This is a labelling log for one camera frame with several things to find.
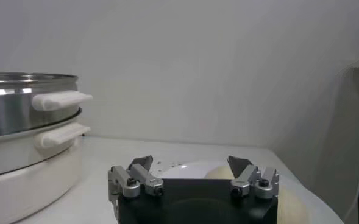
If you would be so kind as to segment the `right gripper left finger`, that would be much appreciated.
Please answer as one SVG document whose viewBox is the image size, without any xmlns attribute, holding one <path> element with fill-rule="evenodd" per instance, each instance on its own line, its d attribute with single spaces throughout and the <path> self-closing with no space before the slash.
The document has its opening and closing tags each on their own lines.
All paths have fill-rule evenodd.
<svg viewBox="0 0 359 224">
<path fill-rule="evenodd" d="M 135 158 L 125 169 L 123 166 L 112 166 L 108 171 L 108 197 L 116 201 L 118 197 L 137 198 L 144 193 L 160 197 L 164 194 L 161 178 L 153 176 L 149 171 L 153 162 L 151 155 Z"/>
</svg>

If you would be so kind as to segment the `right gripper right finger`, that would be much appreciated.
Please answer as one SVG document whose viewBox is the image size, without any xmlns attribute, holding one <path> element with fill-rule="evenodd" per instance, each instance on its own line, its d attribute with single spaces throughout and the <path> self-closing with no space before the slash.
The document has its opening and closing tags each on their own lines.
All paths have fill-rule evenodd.
<svg viewBox="0 0 359 224">
<path fill-rule="evenodd" d="M 234 179 L 231 180 L 231 196 L 243 198 L 253 193 L 257 198 L 270 200 L 279 195 L 279 173 L 267 167 L 264 172 L 248 159 L 229 156 L 227 159 Z"/>
</svg>

